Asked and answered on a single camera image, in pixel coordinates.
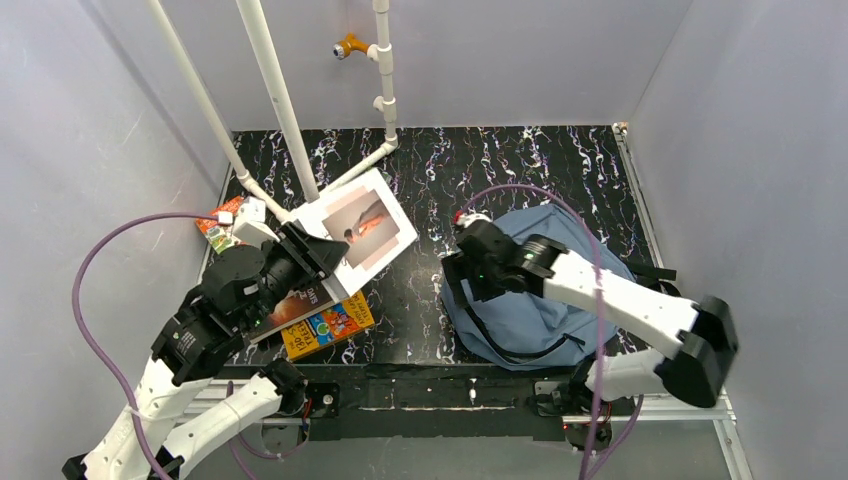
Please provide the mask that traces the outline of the blue backpack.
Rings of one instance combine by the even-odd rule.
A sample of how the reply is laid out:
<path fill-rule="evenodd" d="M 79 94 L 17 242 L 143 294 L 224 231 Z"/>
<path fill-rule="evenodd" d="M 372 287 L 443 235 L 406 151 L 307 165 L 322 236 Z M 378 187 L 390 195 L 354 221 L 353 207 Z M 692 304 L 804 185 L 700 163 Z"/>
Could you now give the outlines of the blue backpack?
<path fill-rule="evenodd" d="M 590 263 L 599 263 L 601 268 L 642 285 L 617 256 L 592 236 L 579 218 L 560 207 L 537 206 L 491 221 L 518 244 L 532 234 L 543 235 L 564 244 Z M 513 352 L 549 352 L 525 364 L 510 365 L 483 339 L 469 315 L 455 305 L 446 280 L 441 288 L 441 301 L 468 350 L 514 371 L 578 365 L 622 328 L 610 321 L 600 323 L 596 314 L 578 307 L 528 293 L 508 292 L 484 302 L 472 300 L 473 310 L 503 348 Z"/>

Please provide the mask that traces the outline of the white photo cover book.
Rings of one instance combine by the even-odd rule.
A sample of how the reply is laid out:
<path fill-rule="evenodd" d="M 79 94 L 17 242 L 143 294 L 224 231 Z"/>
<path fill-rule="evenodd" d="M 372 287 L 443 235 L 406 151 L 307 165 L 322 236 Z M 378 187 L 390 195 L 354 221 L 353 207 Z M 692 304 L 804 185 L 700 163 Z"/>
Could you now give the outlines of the white photo cover book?
<path fill-rule="evenodd" d="M 336 301 L 355 294 L 418 239 L 386 176 L 376 168 L 322 193 L 293 215 L 307 233 L 347 247 L 322 282 Z"/>

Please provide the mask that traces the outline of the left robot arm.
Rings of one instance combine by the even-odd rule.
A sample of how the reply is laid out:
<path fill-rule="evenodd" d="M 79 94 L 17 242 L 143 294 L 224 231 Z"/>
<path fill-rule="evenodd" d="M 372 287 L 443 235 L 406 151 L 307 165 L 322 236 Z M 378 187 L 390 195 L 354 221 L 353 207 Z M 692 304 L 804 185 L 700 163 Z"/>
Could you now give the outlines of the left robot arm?
<path fill-rule="evenodd" d="M 182 479 L 249 425 L 283 413 L 305 420 L 312 407 L 304 375 L 285 359 L 262 367 L 241 388 L 191 420 L 192 401 L 242 350 L 263 318 L 291 292 L 329 278 L 345 242 L 312 236 L 293 223 L 260 246 L 226 249 L 165 323 L 127 405 L 90 452 L 68 459 L 68 479 Z"/>

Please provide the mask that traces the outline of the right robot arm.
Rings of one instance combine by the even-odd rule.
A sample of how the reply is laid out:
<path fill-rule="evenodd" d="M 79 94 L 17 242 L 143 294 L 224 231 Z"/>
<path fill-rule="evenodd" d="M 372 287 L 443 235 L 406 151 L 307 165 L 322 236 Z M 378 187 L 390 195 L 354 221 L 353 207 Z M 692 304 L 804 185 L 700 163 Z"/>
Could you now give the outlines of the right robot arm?
<path fill-rule="evenodd" d="M 651 290 L 543 235 L 518 244 L 484 215 L 460 214 L 455 227 L 459 250 L 442 261 L 449 290 L 508 364 L 522 365 L 549 352 L 503 348 L 470 302 L 528 293 L 594 313 L 600 323 L 610 321 L 649 346 L 615 357 L 596 354 L 572 377 L 572 391 L 589 391 L 605 402 L 666 392 L 694 407 L 716 406 L 739 350 L 725 301 L 707 296 L 695 302 Z"/>

